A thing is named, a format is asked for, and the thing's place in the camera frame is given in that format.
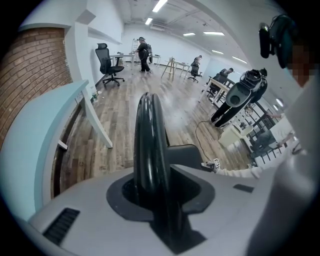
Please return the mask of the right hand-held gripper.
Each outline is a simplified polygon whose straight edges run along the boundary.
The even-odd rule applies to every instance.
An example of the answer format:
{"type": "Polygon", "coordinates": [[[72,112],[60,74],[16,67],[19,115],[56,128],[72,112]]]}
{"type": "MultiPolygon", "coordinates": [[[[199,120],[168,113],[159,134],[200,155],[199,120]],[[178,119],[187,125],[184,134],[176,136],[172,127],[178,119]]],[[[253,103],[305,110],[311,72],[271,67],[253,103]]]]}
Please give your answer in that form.
{"type": "Polygon", "coordinates": [[[218,158],[215,158],[213,161],[206,161],[201,163],[201,168],[207,172],[216,173],[220,169],[220,161],[218,158]]]}

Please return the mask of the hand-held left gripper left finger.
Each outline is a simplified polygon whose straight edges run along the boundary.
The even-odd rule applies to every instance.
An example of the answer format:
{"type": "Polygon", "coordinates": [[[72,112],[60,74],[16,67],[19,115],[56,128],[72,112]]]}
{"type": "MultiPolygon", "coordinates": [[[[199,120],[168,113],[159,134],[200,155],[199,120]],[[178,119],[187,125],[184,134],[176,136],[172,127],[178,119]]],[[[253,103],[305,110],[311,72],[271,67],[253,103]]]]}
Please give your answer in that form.
{"type": "Polygon", "coordinates": [[[131,174],[124,169],[73,185],[36,212],[29,224],[43,233],[63,209],[79,211],[60,247],[79,256],[171,256],[147,222],[129,221],[107,202],[107,190],[131,174]]]}

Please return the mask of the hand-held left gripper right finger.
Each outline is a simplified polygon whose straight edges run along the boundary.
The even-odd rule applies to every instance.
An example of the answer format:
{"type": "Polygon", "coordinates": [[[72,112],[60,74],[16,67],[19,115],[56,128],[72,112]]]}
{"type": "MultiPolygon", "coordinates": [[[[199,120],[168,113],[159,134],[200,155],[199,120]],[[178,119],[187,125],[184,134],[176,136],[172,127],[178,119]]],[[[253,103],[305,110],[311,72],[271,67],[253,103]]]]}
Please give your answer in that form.
{"type": "Polygon", "coordinates": [[[215,197],[202,213],[189,217],[191,227],[206,240],[184,256],[245,256],[251,235],[266,205],[266,177],[249,179],[206,172],[183,165],[177,171],[210,183],[215,197]]]}

